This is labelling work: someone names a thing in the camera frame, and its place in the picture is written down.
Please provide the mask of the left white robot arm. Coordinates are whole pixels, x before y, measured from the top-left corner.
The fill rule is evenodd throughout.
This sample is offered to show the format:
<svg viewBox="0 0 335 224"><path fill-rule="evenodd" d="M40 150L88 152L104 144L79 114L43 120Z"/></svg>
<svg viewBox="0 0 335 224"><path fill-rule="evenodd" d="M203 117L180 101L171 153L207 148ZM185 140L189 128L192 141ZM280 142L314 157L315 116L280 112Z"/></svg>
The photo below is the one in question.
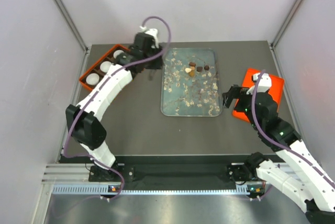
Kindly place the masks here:
<svg viewBox="0 0 335 224"><path fill-rule="evenodd" d="M137 74L150 67L162 66L161 63L157 64L157 60L163 57L166 50L167 47L135 47L125 55L118 55L89 95L77 105L70 104L66 108L68 135L64 146L65 157L70 157L67 148L70 139L73 138L86 150L87 156L101 168L100 173L105 179L111 181L118 176L116 157L106 143L107 131L101 120L116 96Z"/></svg>

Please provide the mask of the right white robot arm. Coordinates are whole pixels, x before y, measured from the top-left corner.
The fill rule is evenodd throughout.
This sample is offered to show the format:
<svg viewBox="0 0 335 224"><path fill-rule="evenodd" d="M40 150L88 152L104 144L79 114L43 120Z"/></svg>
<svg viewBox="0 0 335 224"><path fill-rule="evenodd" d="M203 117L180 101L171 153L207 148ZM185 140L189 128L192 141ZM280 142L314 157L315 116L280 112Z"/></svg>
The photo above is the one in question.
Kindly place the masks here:
<svg viewBox="0 0 335 224"><path fill-rule="evenodd" d="M223 107L244 113L261 141L294 171L293 177L259 152L244 163L251 180L270 183L293 201L310 223L334 223L334 181L308 151L295 128L278 116L277 103L268 92L252 95L248 88L233 85L223 93Z"/></svg>

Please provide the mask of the metal tongs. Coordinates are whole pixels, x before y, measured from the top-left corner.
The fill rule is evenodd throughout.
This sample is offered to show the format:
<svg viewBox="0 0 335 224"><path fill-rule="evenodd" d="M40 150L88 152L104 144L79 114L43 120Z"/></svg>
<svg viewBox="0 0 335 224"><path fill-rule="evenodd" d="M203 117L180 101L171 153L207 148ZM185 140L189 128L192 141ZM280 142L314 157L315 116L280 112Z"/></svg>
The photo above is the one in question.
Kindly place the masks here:
<svg viewBox="0 0 335 224"><path fill-rule="evenodd" d="M152 81L154 79L155 73L156 73L156 70L150 70L149 76L148 76L149 81Z"/></svg>

